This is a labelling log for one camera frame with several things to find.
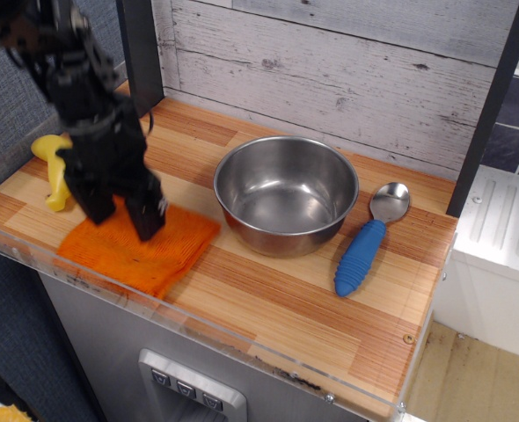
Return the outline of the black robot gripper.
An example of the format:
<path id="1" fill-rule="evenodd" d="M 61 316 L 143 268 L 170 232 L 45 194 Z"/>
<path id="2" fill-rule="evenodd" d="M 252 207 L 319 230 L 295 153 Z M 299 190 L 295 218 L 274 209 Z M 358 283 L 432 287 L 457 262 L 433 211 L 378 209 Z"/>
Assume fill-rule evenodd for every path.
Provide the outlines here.
<path id="1" fill-rule="evenodd" d="M 135 231 L 149 241 L 165 226 L 168 201 L 160 181 L 144 163 L 145 136 L 131 103 L 118 103 L 105 119 L 69 130 L 72 147 L 57 155 L 66 184 L 96 225 L 115 211 L 113 196 L 125 198 Z"/>

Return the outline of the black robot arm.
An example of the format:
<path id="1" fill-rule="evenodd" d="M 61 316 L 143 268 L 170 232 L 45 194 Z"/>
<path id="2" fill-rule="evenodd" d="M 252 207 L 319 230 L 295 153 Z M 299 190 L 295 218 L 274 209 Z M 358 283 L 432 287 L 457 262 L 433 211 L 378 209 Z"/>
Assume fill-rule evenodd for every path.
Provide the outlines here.
<path id="1" fill-rule="evenodd" d="M 26 69 L 54 105 L 69 149 L 63 177 L 86 216 L 100 224 L 125 200 L 142 241 L 165 225 L 167 201 L 144 163 L 147 149 L 133 99 L 115 92 L 112 59 L 71 1 L 0 1 L 0 48 Z"/>

